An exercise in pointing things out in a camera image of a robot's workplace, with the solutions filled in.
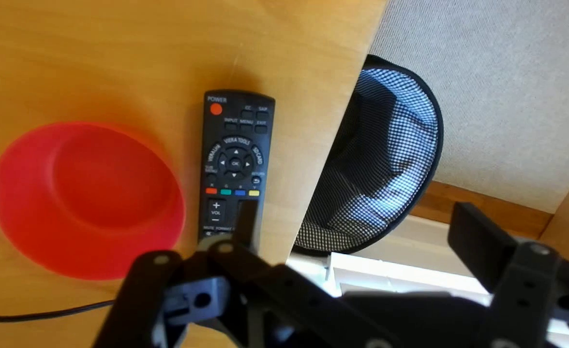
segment black remote control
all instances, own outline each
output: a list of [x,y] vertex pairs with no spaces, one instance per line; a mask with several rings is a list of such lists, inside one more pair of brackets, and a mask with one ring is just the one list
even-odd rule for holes
[[261,212],[272,112],[274,100],[264,94],[204,92],[199,239],[232,234],[247,199]]

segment plastic bowl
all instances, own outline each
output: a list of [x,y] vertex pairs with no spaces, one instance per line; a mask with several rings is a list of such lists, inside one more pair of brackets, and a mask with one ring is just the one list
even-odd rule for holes
[[0,226],[34,263],[110,280],[148,249],[175,243],[183,199],[143,141],[92,123],[55,123],[0,156]]

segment black cable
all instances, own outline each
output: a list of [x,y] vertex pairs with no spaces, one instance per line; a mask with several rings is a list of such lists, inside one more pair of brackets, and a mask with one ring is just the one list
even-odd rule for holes
[[112,305],[112,299],[84,303],[84,305],[77,305],[77,307],[55,309],[55,311],[0,315],[0,323],[46,321],[46,319],[67,317],[67,315],[77,315],[77,313],[83,313],[83,311],[100,309],[100,307],[106,307],[106,305]]

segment black mesh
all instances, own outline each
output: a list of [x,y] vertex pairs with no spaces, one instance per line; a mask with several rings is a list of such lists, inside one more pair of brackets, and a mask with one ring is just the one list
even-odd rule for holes
[[390,232],[441,152],[441,112],[412,71],[369,56],[295,237],[301,253],[350,253]]

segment red button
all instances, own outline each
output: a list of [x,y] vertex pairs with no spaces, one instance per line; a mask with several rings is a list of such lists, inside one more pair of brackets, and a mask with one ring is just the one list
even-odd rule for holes
[[220,116],[222,114],[222,104],[216,104],[216,102],[208,104],[208,112],[212,116]]

